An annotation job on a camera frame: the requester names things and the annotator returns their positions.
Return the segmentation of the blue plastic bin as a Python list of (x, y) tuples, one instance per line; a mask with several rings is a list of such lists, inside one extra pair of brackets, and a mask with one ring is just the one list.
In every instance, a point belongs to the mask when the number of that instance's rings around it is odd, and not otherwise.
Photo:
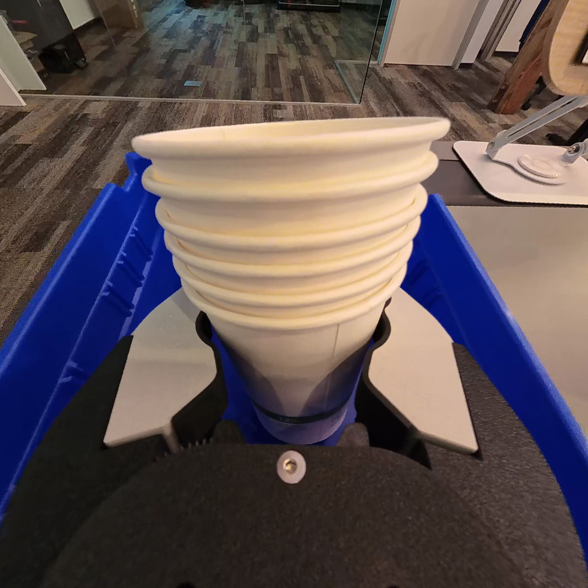
[[(123, 187), (107, 184), (1, 347), (1, 515), (40, 438), (115, 344), (179, 288), (139, 187), (146, 161), (126, 155)], [(530, 205), (466, 209), (533, 211)], [(403, 289), (465, 344), (532, 434), (587, 534), (587, 440), (439, 195)]]

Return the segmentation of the wooden beam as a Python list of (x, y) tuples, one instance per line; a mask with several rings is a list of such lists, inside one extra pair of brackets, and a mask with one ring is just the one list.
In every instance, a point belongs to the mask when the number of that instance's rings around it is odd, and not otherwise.
[(515, 114), (531, 96), (541, 77), (541, 52), (546, 43), (548, 29), (562, 1), (541, 1), (532, 18), (529, 29), (518, 55), (507, 71), (495, 96), (488, 104), (496, 114)]

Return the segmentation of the white cabinet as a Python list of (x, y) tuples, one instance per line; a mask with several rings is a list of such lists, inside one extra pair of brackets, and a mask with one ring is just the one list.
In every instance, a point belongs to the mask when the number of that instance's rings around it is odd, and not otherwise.
[(24, 106), (21, 90), (45, 91), (46, 86), (1, 17), (1, 106)]

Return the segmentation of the stack of nested white cups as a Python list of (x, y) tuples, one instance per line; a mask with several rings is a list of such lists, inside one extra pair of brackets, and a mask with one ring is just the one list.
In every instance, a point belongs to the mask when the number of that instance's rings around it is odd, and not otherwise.
[(204, 312), (262, 426), (332, 435), (407, 271), (446, 118), (347, 118), (136, 136), (187, 298)]

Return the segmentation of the wooden document stand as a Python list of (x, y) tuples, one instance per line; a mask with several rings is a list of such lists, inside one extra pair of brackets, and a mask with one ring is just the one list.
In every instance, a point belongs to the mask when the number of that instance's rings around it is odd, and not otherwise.
[(560, 96), (524, 121), (499, 133), (486, 148), (490, 158), (517, 141), (574, 109), (587, 105), (587, 64), (580, 53), (587, 48), (587, 1), (562, 1), (548, 29), (541, 52), (541, 79)]

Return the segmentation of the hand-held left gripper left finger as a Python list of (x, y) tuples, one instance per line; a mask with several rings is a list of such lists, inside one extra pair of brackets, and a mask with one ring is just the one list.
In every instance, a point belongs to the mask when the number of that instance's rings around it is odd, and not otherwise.
[(206, 439), (227, 407), (210, 322), (180, 289), (132, 334), (104, 444), (160, 436), (181, 450)]

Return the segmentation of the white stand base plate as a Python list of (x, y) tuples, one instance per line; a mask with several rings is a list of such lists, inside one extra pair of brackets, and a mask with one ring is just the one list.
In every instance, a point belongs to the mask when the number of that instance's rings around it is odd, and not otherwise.
[(490, 158), (487, 143), (458, 141), (453, 151), (490, 196), (511, 203), (587, 206), (587, 159), (565, 160), (561, 146), (511, 143)]

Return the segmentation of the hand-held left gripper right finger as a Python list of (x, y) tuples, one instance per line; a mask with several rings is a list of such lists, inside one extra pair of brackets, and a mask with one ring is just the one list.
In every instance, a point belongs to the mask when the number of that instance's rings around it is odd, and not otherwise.
[(367, 416), (376, 419), (375, 445), (406, 455), (425, 443), (479, 451), (452, 338), (410, 295), (393, 294), (384, 308), (361, 384)]

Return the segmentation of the black equipment case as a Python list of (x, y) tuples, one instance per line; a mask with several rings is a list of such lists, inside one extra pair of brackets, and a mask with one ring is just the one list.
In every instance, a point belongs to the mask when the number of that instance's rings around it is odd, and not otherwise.
[(61, 1), (22, 1), (21, 7), (22, 27), (36, 35), (33, 44), (45, 70), (71, 74), (88, 67)]

